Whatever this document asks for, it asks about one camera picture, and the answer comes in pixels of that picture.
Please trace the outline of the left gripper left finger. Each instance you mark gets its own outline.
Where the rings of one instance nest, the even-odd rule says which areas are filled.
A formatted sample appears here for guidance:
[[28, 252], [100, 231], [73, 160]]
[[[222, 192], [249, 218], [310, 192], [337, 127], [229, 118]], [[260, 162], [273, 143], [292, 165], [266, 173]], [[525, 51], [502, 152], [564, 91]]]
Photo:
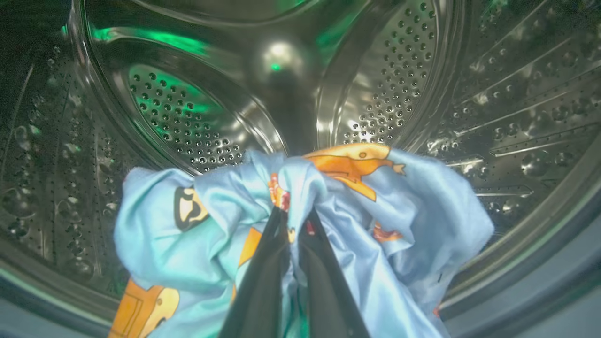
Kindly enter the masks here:
[[219, 332], [220, 338], [280, 338], [283, 278], [290, 267], [287, 213], [274, 207]]

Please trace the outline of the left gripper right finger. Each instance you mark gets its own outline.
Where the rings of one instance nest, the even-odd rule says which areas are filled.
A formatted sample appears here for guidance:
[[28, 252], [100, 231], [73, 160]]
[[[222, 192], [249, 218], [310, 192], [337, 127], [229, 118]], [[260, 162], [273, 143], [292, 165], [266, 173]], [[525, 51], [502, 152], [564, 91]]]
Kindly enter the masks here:
[[359, 308], [316, 210], [299, 235], [299, 263], [307, 279], [311, 338], [369, 338]]

